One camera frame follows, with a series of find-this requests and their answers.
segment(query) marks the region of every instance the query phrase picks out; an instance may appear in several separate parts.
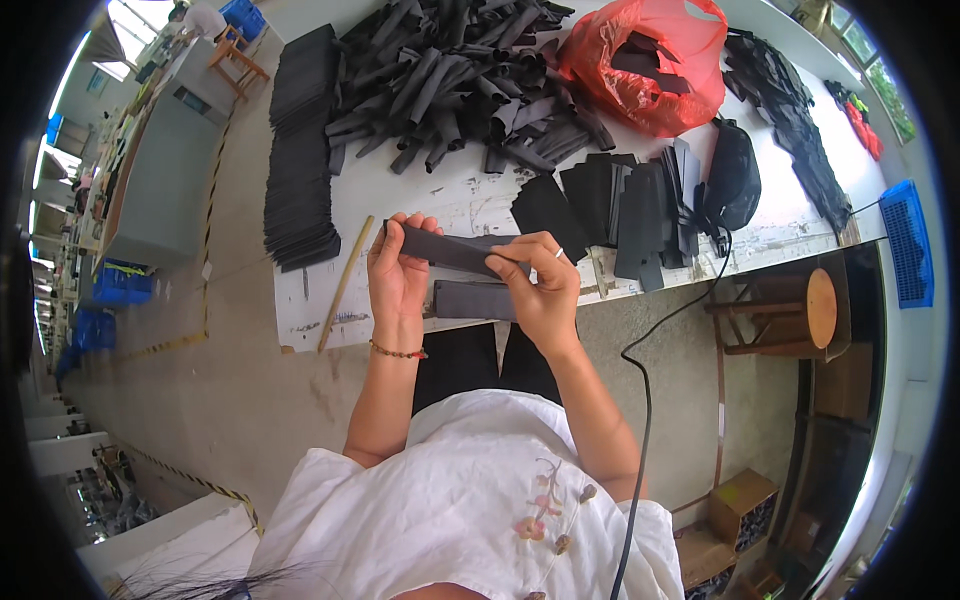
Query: wooden stool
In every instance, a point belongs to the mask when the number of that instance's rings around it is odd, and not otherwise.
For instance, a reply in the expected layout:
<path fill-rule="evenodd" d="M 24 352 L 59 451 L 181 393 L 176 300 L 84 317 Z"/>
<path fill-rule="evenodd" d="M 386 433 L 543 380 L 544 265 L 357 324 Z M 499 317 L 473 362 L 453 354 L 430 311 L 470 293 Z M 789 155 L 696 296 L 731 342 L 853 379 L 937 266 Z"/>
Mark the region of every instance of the wooden stool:
<path fill-rule="evenodd" d="M 253 81 L 255 81 L 256 76 L 263 78 L 263 81 L 267 82 L 270 80 L 270 76 L 264 72 L 255 62 L 248 59 L 240 49 L 237 48 L 236 42 L 243 39 L 239 37 L 235 40 L 227 39 L 227 35 L 224 34 L 220 38 L 220 41 L 217 42 L 217 48 L 213 51 L 213 56 L 210 58 L 210 62 L 206 65 L 209 68 L 212 68 L 216 71 L 220 77 L 224 78 L 224 81 L 233 88 L 233 91 L 237 93 L 238 98 L 242 98 L 245 102 L 247 101 L 247 96 L 244 94 L 244 90 L 249 86 Z M 220 64 L 221 60 L 227 59 L 233 62 L 236 65 L 236 62 L 239 62 L 243 65 L 240 70 L 242 71 L 240 78 L 234 80 L 230 75 L 227 74 L 227 71 L 224 70 L 224 67 Z"/>
<path fill-rule="evenodd" d="M 246 50 L 250 46 L 250 43 L 243 36 L 240 35 L 240 32 L 233 29 L 232 25 L 227 25 L 227 28 L 224 29 L 224 32 L 220 35 L 220 39 L 225 41 L 231 41 L 233 45 L 237 47 L 237 50 L 240 50 L 241 52 Z"/>
<path fill-rule="evenodd" d="M 744 300 L 748 292 L 751 299 Z M 836 290 L 819 268 L 808 276 L 758 277 L 733 302 L 707 304 L 704 310 L 729 320 L 737 344 L 725 344 L 727 354 L 815 358 L 833 339 L 837 325 Z M 737 315 L 749 315 L 753 321 L 756 335 L 749 343 L 736 323 Z"/>

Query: wooden stick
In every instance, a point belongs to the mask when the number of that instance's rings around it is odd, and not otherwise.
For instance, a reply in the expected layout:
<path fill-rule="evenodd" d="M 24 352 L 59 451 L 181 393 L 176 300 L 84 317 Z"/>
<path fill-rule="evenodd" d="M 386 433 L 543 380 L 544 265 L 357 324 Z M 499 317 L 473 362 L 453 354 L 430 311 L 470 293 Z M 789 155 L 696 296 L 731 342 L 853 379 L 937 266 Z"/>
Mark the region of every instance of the wooden stick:
<path fill-rule="evenodd" d="M 356 263 L 360 251 L 363 250 L 363 243 L 367 240 L 367 235 L 370 233 L 370 227 L 372 225 L 373 215 L 370 215 L 367 217 L 367 222 L 363 224 L 363 228 L 360 229 L 360 237 L 358 237 L 356 243 L 353 244 L 353 251 L 350 253 L 350 258 L 347 259 L 347 266 L 344 268 L 344 273 L 340 276 L 340 285 L 337 286 L 337 293 L 333 296 L 330 313 L 326 315 L 324 335 L 320 338 L 320 345 L 317 346 L 317 352 L 324 351 L 326 338 L 330 337 L 330 328 L 333 326 L 333 319 L 337 316 L 337 307 L 340 306 L 340 299 L 344 296 L 344 291 L 347 289 L 347 282 L 350 280 L 350 272 L 353 271 L 353 264 Z"/>

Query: hand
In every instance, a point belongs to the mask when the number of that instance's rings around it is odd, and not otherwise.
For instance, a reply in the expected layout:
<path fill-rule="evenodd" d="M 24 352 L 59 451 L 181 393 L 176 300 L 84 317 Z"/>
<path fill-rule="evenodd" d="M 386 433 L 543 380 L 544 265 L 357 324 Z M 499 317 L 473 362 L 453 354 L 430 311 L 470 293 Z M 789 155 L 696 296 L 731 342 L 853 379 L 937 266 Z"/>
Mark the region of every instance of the hand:
<path fill-rule="evenodd" d="M 487 266 L 510 287 L 520 329 L 548 360 L 580 347 L 580 274 L 566 254 L 556 255 L 559 249 L 560 244 L 550 233 L 540 231 L 520 235 L 508 246 L 494 246 L 494 254 L 486 260 Z M 531 283 L 512 261 L 530 263 L 537 270 L 537 284 Z"/>
<path fill-rule="evenodd" d="M 402 212 L 387 221 L 376 235 L 367 254 L 370 304 L 373 309 L 373 341 L 383 348 L 414 352 L 423 342 L 423 300 L 430 278 L 430 267 L 422 258 L 400 253 L 403 246 L 401 223 L 443 235 L 437 219 Z"/>

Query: black bag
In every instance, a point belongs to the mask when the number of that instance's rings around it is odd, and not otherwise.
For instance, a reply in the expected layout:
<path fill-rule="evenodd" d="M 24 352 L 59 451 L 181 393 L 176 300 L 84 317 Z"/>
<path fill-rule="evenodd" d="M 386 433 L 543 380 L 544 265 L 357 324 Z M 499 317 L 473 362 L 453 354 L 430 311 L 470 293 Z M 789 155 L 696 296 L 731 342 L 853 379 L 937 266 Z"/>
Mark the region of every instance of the black bag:
<path fill-rule="evenodd" d="M 754 144 L 736 121 L 714 118 L 720 130 L 713 150 L 706 192 L 695 199 L 697 224 L 713 238 L 721 256 L 726 256 L 729 236 L 721 234 L 744 228 L 750 223 L 760 202 L 760 172 L 756 168 Z"/>

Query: red fabric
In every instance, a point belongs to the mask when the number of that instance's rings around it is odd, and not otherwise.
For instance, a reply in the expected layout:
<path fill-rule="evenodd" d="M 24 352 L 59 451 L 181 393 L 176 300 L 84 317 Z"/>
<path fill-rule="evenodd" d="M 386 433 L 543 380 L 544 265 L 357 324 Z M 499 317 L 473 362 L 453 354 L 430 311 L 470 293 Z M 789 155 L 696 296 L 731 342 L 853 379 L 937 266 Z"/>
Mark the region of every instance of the red fabric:
<path fill-rule="evenodd" d="M 727 17 L 711 0 L 690 2 L 720 20 L 693 16 L 683 0 L 616 0 L 585 15 L 560 49 L 560 73 L 640 132 L 675 137 L 705 124 L 726 94 L 720 51 Z M 663 92 L 652 79 L 611 68 L 613 53 L 634 31 L 656 39 L 680 61 L 658 52 L 660 72 L 685 78 L 688 93 Z"/>
<path fill-rule="evenodd" d="M 843 108 L 847 111 L 847 118 L 850 119 L 856 136 L 860 138 L 860 143 L 863 144 L 863 147 L 867 149 L 874 160 L 880 160 L 880 155 L 883 154 L 883 142 L 874 133 L 874 128 L 870 127 L 869 123 L 863 122 L 863 115 L 860 114 L 860 111 L 856 109 L 852 102 L 844 103 Z"/>

